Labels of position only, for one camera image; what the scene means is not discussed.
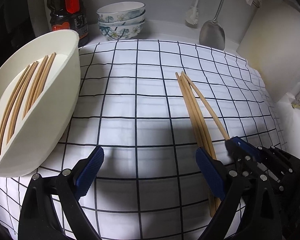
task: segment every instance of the white bowl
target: white bowl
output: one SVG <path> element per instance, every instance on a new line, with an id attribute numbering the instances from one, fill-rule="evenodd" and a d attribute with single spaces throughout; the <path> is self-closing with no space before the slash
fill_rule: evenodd
<path id="1" fill-rule="evenodd" d="M 133 18 L 131 20 L 123 21 L 123 22 L 114 22 L 114 23 L 103 23 L 99 22 L 100 26 L 127 26 L 132 24 L 141 23 L 145 19 L 146 10 L 139 17 Z"/>
<path id="2" fill-rule="evenodd" d="M 137 36 L 141 30 L 143 22 L 127 26 L 102 26 L 98 23 L 101 34 L 105 36 L 109 41 L 127 40 Z"/>
<path id="3" fill-rule="evenodd" d="M 98 9 L 98 21 L 114 23 L 139 17 L 145 11 L 145 4 L 141 2 L 118 2 L 108 4 Z"/>
<path id="4" fill-rule="evenodd" d="M 77 102 L 80 87 L 79 36 L 72 30 L 42 35 L 15 52 L 0 68 L 0 122 L 10 94 L 25 67 L 56 52 L 44 89 L 24 119 L 19 111 L 15 132 L 0 155 L 0 176 L 18 177 L 35 170 L 61 138 Z"/>

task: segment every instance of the blue and white ceramic bowl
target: blue and white ceramic bowl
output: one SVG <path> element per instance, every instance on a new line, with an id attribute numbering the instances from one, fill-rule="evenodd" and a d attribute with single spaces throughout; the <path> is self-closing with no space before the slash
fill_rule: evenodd
<path id="1" fill-rule="evenodd" d="M 117 41 L 137 36 L 141 32 L 144 23 L 143 20 L 141 23 L 127 26 L 102 26 L 102 23 L 98 23 L 98 25 L 103 36 L 109 41 Z"/>
<path id="2" fill-rule="evenodd" d="M 104 22 L 99 22 L 99 23 L 102 26 L 123 26 L 123 25 L 127 26 L 127 25 L 131 25 L 131 24 L 137 24 L 137 23 L 143 22 L 143 20 L 145 19 L 145 14 L 146 14 L 146 10 L 139 17 L 133 18 L 133 19 L 130 19 L 127 21 L 114 22 L 114 23 L 104 23 Z"/>
<path id="3" fill-rule="evenodd" d="M 146 6 L 141 2 L 118 2 L 98 9 L 98 21 L 104 23 L 123 22 L 139 17 Z"/>

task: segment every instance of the soy sauce bottle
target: soy sauce bottle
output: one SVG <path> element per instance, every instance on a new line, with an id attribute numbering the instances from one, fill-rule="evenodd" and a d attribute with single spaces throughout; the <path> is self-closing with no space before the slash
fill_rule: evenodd
<path id="1" fill-rule="evenodd" d="M 79 34 L 79 47 L 89 41 L 87 18 L 82 0 L 47 0 L 52 31 L 71 29 Z"/>

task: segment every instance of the metal spatula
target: metal spatula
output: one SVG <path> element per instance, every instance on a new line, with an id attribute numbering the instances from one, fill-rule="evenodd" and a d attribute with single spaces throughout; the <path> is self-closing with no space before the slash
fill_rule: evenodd
<path id="1" fill-rule="evenodd" d="M 221 25 L 218 23 L 218 16 L 221 11 L 224 0 L 220 1 L 216 16 L 213 20 L 207 21 L 203 24 L 200 35 L 199 43 L 204 46 L 212 47 L 215 49 L 224 50 L 226 44 L 225 32 Z"/>

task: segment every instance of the grid pattern cloth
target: grid pattern cloth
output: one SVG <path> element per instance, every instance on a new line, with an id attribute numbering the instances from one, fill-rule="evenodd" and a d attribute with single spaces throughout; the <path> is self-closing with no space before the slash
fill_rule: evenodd
<path id="1" fill-rule="evenodd" d="M 53 152 L 31 174 L 0 178 L 0 222 L 14 239 L 31 176 L 71 169 L 96 145 L 105 160 L 79 202 L 101 238 L 198 239 L 210 222 L 208 188 L 195 163 L 197 145 L 175 72 L 186 72 L 230 137 L 285 150 L 274 103 L 242 58 L 195 44 L 131 40 L 81 48 L 80 64 L 78 102 Z M 231 165 L 221 133 L 197 100 L 217 159 Z M 75 238 L 53 199 L 65 234 Z M 228 236 L 243 210 L 242 201 Z"/>

